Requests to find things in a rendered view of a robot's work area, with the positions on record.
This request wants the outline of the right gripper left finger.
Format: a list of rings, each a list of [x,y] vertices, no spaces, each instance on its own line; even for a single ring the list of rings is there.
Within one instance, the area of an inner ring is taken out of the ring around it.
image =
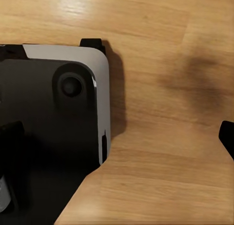
[[[0,179],[25,140],[21,121],[0,126]]]

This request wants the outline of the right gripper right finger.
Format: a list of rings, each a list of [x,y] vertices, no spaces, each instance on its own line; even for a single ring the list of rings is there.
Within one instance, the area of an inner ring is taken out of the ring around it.
[[[234,160],[234,122],[223,121],[218,137]]]

